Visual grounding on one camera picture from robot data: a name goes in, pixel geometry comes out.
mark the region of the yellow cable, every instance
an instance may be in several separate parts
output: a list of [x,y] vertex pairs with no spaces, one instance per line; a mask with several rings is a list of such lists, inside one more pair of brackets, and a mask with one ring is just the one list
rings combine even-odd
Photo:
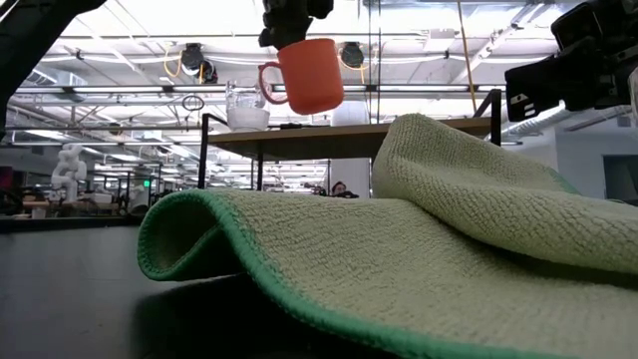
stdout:
[[472,69],[470,69],[470,54],[468,54],[468,38],[466,37],[466,29],[463,26],[463,11],[461,10],[461,0],[457,0],[457,8],[459,9],[459,21],[461,22],[461,36],[463,37],[463,49],[466,55],[466,68],[468,69],[468,80],[470,81],[470,95],[472,96],[472,106],[477,111],[477,96],[475,94],[475,83],[472,81]]
[[339,63],[341,63],[341,65],[343,65],[343,67],[345,67],[348,70],[360,71],[361,72],[361,84],[365,85],[366,84],[366,79],[363,76],[363,72],[364,72],[364,70],[367,70],[370,67],[370,64],[368,64],[368,66],[366,66],[366,67],[360,67],[360,68],[350,67],[350,66],[346,65],[346,63],[344,63],[343,60],[341,60],[341,50],[342,49],[339,49],[339,54],[337,55],[337,60],[339,60]]
[[168,58],[168,52],[170,51],[171,46],[166,47],[166,52],[163,54],[163,70],[166,71],[166,74],[175,78],[179,76],[179,72],[181,71],[181,50],[179,50],[179,60],[177,60],[177,72],[172,73],[168,69],[168,64],[166,63],[166,59]]

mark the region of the wooden table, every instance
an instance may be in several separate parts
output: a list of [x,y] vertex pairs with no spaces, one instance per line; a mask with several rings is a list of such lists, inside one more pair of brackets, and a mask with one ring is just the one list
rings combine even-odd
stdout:
[[[473,136],[485,136],[490,130],[490,118],[442,123]],[[264,161],[373,158],[389,128],[386,124],[231,133],[209,136],[208,144],[256,160],[257,190],[261,190]]]

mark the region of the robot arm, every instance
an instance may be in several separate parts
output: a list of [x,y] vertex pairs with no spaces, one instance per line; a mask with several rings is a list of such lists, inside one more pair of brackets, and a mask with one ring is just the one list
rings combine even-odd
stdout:
[[82,146],[64,145],[58,153],[60,161],[51,174],[53,189],[65,186],[68,201],[74,201],[77,197],[78,180],[84,180],[87,177],[87,165],[79,160],[82,150]]
[[334,7],[333,0],[263,0],[266,27],[259,35],[259,46],[277,50],[303,41],[312,17],[325,19]]
[[551,32],[559,53],[505,72],[509,120],[558,106],[569,111],[629,105],[628,78],[638,67],[634,0],[592,0],[559,17]]

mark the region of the microfiber towel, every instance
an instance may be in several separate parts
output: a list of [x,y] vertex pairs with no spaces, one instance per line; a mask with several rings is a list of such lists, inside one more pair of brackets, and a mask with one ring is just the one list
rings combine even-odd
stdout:
[[420,115],[390,127],[373,191],[172,194],[140,267],[247,271],[295,318],[403,357],[638,357],[638,208]]

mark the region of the ceiling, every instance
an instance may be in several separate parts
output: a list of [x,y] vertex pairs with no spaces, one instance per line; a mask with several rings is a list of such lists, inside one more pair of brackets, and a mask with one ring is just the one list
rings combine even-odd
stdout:
[[[381,9],[369,9],[361,1],[335,0],[334,11],[325,20],[315,20],[308,38],[328,37],[338,44],[356,41],[361,44],[367,63],[365,70],[342,66],[345,84],[467,84],[464,40],[455,2],[429,3],[403,1],[392,5],[385,1]],[[201,43],[204,55],[217,69],[219,83],[231,79],[252,78],[256,65],[276,60],[276,50],[260,48],[257,36],[261,32],[263,5],[256,0],[109,0],[101,8],[80,15],[48,51],[36,69],[67,71],[84,79],[91,86],[177,85],[197,84],[197,79],[181,72],[172,72],[177,62],[171,60],[186,43]],[[538,61],[557,50],[549,25],[576,2],[551,5],[525,5],[524,2],[464,2],[462,13],[467,35],[468,57],[475,84],[504,84],[503,72],[512,67]],[[510,25],[516,22],[519,29]],[[273,83],[281,83],[281,75],[268,74]],[[42,106],[52,100],[48,96],[14,96],[22,108],[38,111],[46,119],[25,118],[24,114],[9,114],[9,126],[34,125],[48,122],[68,123],[82,118],[88,127],[113,123],[170,126],[189,123],[188,132],[162,131],[163,141],[183,138],[197,139],[197,113],[181,106],[181,98],[137,95],[136,99],[157,101],[153,106]],[[450,98],[445,94],[429,98],[384,98],[368,104],[374,119],[391,121],[395,115],[419,112],[436,119],[471,116],[474,112],[470,96]],[[225,113],[225,104],[206,106],[203,111]],[[320,116],[299,116],[286,105],[271,106],[271,122],[327,124],[331,112]],[[227,129],[213,125],[218,132]],[[25,139],[42,137],[21,134]],[[73,138],[91,137],[97,141],[136,141],[130,132],[114,137],[106,132],[82,131],[67,133]],[[198,146],[183,147],[185,156],[194,163]],[[222,183],[247,185],[249,161],[235,158],[218,149],[209,148],[211,164],[219,165],[220,174],[211,174]],[[143,159],[153,159],[152,149],[135,148]],[[304,181],[321,182],[325,164],[322,162],[268,168],[273,176],[266,181],[285,183],[291,190]]]

